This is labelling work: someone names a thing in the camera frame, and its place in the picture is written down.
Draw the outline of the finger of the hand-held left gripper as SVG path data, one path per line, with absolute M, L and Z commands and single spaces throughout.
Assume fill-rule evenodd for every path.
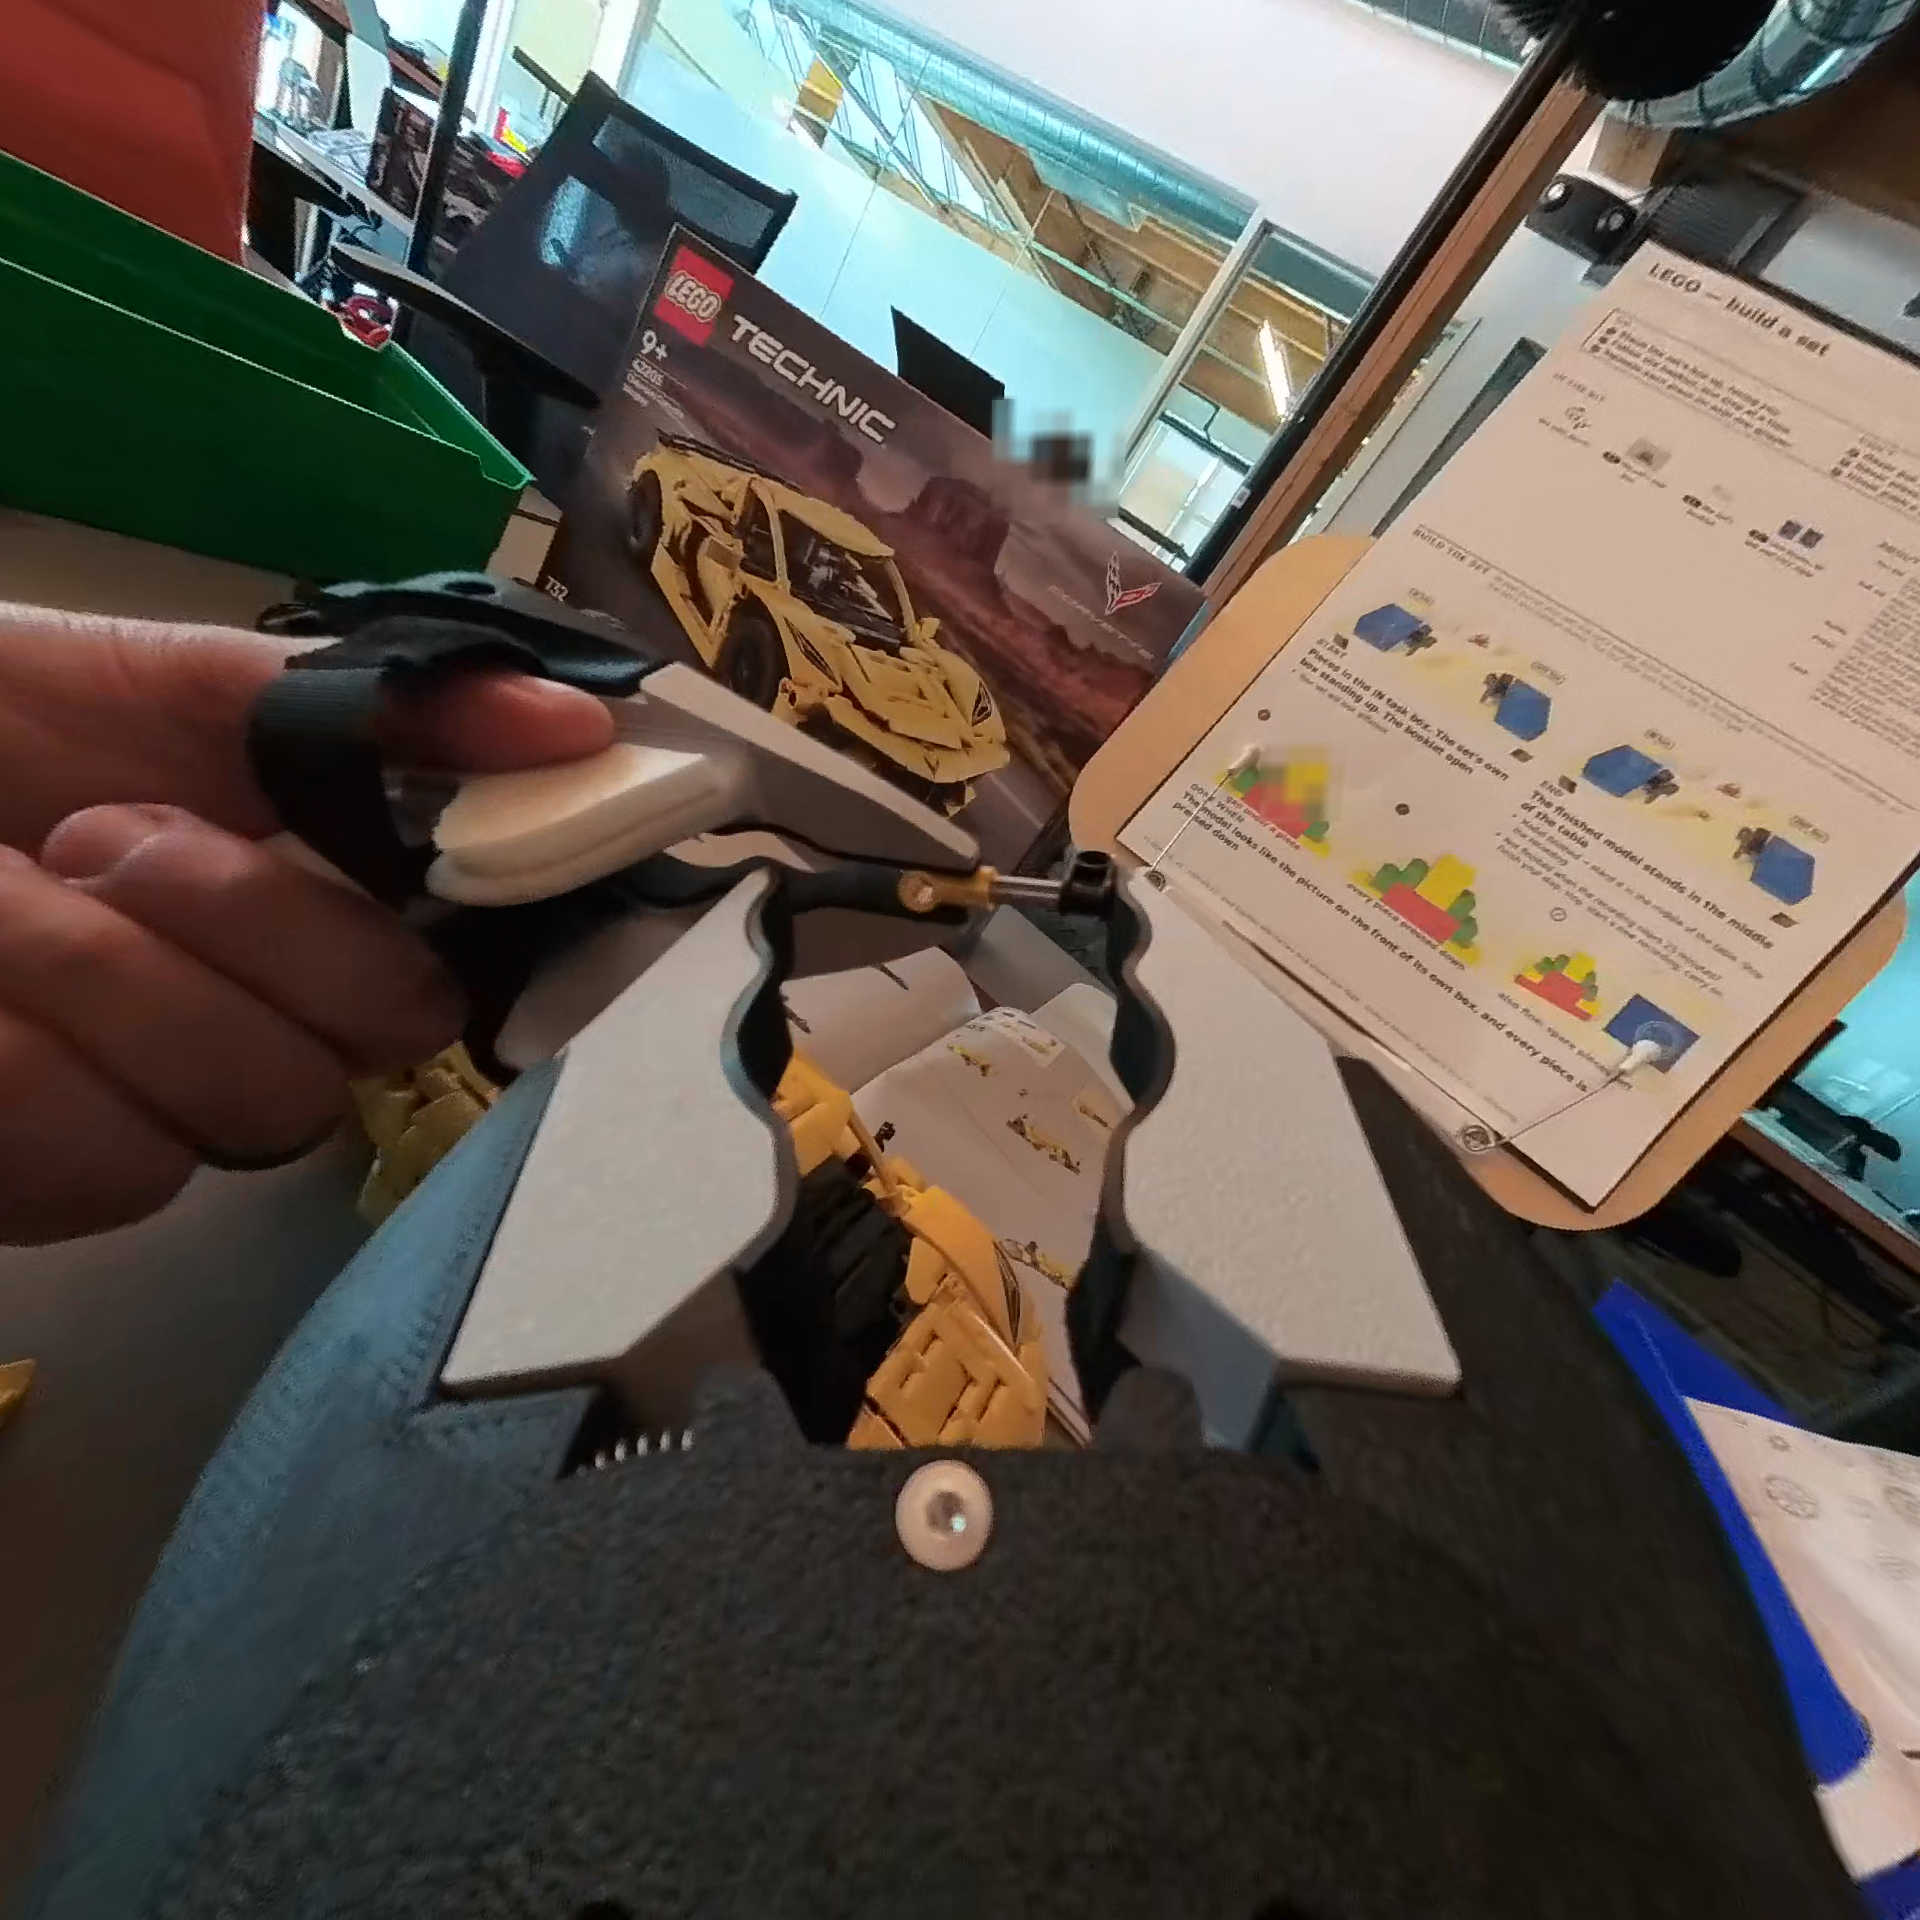
M 554 1059 L 659 968 L 752 867 L 773 868 L 789 903 L 787 978 L 895 965 L 924 948 L 963 946 L 979 933 L 976 905 L 907 913 L 892 867 L 781 836 L 697 836 L 509 909 L 525 922 L 532 955 L 492 1015 L 492 1064 L 521 1072 Z
M 642 679 L 641 743 L 695 760 L 681 796 L 666 804 L 660 849 L 709 833 L 773 833 L 899 868 L 979 867 L 972 833 L 690 666 L 660 666 Z

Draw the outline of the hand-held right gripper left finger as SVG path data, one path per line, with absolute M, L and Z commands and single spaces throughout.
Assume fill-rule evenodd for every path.
M 639 924 L 594 937 L 536 987 L 514 1042 L 564 1042 L 441 1385 L 507 1396 L 597 1385 L 690 1396 L 752 1361 L 736 1274 L 799 1196 L 793 1149 L 740 1057 L 773 985 L 771 871 L 736 881 L 679 937 Z

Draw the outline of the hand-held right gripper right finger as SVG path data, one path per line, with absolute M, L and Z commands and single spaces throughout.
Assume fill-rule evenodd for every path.
M 1451 1400 L 1453 1341 L 1328 1040 L 1141 871 L 1107 931 L 1127 1107 L 1097 1200 L 1097 1395 L 1129 1361 L 1177 1377 L 1234 1452 L 1289 1387 Z

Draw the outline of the yellow brick toy car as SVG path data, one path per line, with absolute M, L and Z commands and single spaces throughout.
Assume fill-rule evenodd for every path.
M 1050 1423 L 1040 1311 L 987 1226 L 892 1155 L 852 1096 L 795 1050 L 775 1092 L 801 1165 L 775 1307 L 820 1305 L 812 1391 L 852 1449 L 1039 1449 Z

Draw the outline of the grey desk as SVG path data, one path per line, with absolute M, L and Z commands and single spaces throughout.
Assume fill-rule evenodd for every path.
M 5 603 L 256 634 L 281 600 L 271 573 L 5 509 Z M 5 1361 L 37 1362 L 2 1461 L 5 1896 L 202 1466 L 361 1241 L 348 1117 L 297 1162 L 203 1169 L 121 1231 L 5 1245 Z

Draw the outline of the person's left hand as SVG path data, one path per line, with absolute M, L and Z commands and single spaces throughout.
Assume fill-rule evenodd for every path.
M 329 1141 L 464 1028 L 386 907 L 271 851 L 249 715 L 287 644 L 2 608 L 2 1243 L 114 1233 Z

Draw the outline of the dark toy car box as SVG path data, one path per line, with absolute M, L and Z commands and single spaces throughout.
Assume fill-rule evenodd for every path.
M 688 229 L 641 303 L 539 587 L 1012 864 L 1202 595 Z

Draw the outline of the green plastic bin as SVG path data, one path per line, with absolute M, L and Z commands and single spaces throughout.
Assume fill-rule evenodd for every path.
M 396 346 L 2 159 L 2 499 L 307 584 L 483 570 L 530 473 Z

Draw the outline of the open instruction booklet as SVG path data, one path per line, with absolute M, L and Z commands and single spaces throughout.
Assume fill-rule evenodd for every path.
M 1066 1328 L 1103 1170 L 1129 1096 L 1113 1075 L 1113 996 L 1075 983 L 1027 1013 L 989 1005 L 938 948 L 793 978 L 789 1036 L 852 1097 L 880 1149 L 989 1231 L 1040 1314 L 1047 1408 L 1090 1427 Z

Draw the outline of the black office chair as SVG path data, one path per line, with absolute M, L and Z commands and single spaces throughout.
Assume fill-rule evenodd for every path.
M 587 79 L 444 276 L 348 242 L 329 260 L 460 344 L 480 425 L 563 507 L 674 235 L 756 272 L 799 202 Z

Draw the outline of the blue plastic bin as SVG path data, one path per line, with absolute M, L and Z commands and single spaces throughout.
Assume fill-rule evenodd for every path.
M 1816 1800 L 1875 1916 L 1917 1916 L 1917 1461 L 1786 1418 L 1631 1284 L 1593 1307 L 1713 1499 Z

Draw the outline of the patterned white paper bag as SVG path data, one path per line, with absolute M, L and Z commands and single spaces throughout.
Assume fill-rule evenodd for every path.
M 1835 1828 L 1916 1848 L 1916 1466 L 1687 1400 Z

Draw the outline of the wooden instruction board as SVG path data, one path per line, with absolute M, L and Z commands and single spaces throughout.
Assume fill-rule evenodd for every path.
M 1089 767 L 1143 1103 L 1304 1148 L 1333 1068 L 1613 1226 L 1832 1036 L 1916 876 L 1916 346 L 1643 247 L 1379 536 L 1260 565 Z

